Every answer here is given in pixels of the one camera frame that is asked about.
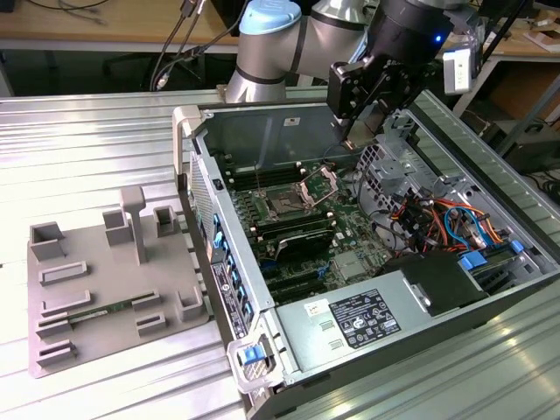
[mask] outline desk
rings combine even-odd
[[[559,63],[560,53],[548,52],[544,48],[530,41],[524,37],[526,30],[512,29],[512,36],[508,39],[502,40],[492,56],[488,59],[480,71],[479,77],[476,80],[474,88],[468,94],[461,96],[453,108],[453,113],[456,116],[461,116],[469,104],[473,101],[476,94],[480,91],[484,83],[487,81],[490,74],[494,71],[496,66],[502,61],[530,61],[530,62],[546,62],[546,63]]]
[[[108,23],[101,25],[22,0],[13,13],[0,13],[0,51],[158,53],[177,23],[180,5],[181,0],[110,0],[98,6],[99,18]],[[168,52],[178,50],[189,24],[190,19],[183,23]],[[207,1],[187,48],[205,44],[225,29],[214,5]],[[237,38],[227,35],[208,52],[237,53]],[[10,85],[0,63],[0,97],[7,95]]]

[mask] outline power supply label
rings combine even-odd
[[[401,331],[377,289],[329,304],[351,348],[360,348]]]

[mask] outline motherboard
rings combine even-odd
[[[374,277],[391,257],[344,171],[317,162],[226,174],[235,211],[280,305]]]

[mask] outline pcie slot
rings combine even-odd
[[[316,279],[317,271],[312,271],[311,273],[303,274],[301,276],[289,277],[285,278],[284,280],[278,280],[274,283],[268,283],[267,286],[269,287],[269,291],[272,292]]]
[[[277,301],[292,300],[299,298],[302,295],[308,295],[311,292],[322,293],[326,291],[325,284],[320,280],[315,280],[309,283],[301,284],[297,287],[288,290],[275,290],[270,295]]]

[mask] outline aluminum extrusion table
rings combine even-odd
[[[289,96],[325,94],[324,89],[307,88],[291,90]],[[143,185],[146,212],[164,204],[180,211],[172,181],[171,113],[178,105],[216,101],[214,92],[200,91],[0,103],[2,419],[244,418],[215,321],[43,379],[27,373],[28,226],[50,220],[63,229],[99,224],[101,213],[118,203],[119,188],[134,184]],[[445,126],[438,114],[443,111],[431,108],[429,95],[416,103]],[[450,121],[450,130],[464,130],[460,122]],[[525,200],[532,211],[530,197]],[[549,223],[555,237],[550,222],[556,216],[539,209],[535,217]],[[333,391],[285,418],[556,419],[558,348],[560,282],[487,325]]]

